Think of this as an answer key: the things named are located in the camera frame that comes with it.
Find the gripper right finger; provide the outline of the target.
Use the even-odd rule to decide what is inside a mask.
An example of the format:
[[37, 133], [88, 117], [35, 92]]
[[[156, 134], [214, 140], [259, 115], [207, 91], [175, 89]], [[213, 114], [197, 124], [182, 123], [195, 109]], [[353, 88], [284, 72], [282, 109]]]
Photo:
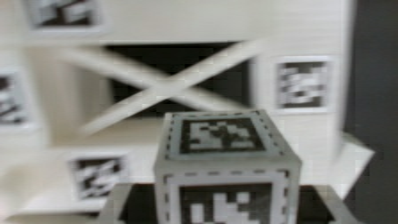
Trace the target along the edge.
[[301, 185], [298, 224], [362, 224], [328, 185]]

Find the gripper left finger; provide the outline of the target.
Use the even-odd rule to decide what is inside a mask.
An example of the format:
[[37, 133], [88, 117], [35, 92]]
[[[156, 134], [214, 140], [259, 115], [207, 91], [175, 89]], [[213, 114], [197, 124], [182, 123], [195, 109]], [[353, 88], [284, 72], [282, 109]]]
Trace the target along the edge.
[[113, 186], [97, 224], [156, 224], [152, 184], [122, 183]]

